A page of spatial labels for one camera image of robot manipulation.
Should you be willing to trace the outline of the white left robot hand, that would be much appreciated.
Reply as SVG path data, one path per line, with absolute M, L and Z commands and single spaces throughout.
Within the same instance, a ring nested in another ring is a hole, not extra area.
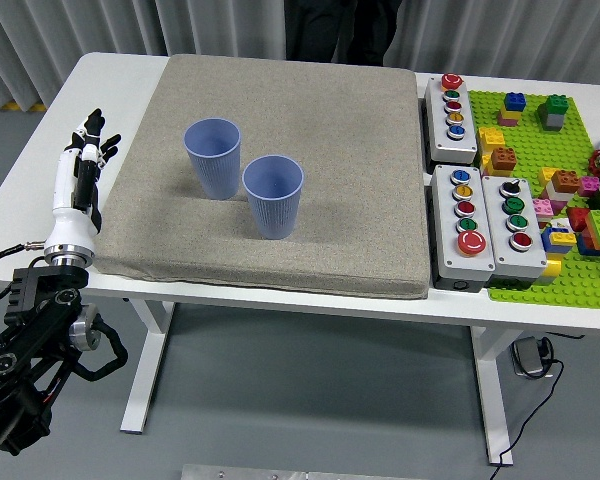
M 45 248 L 52 251 L 73 246 L 93 252 L 102 218 L 98 208 L 98 181 L 109 159 L 118 152 L 121 136 L 103 141 L 102 111 L 92 111 L 71 135 L 60 155 L 53 194 L 54 228 Z

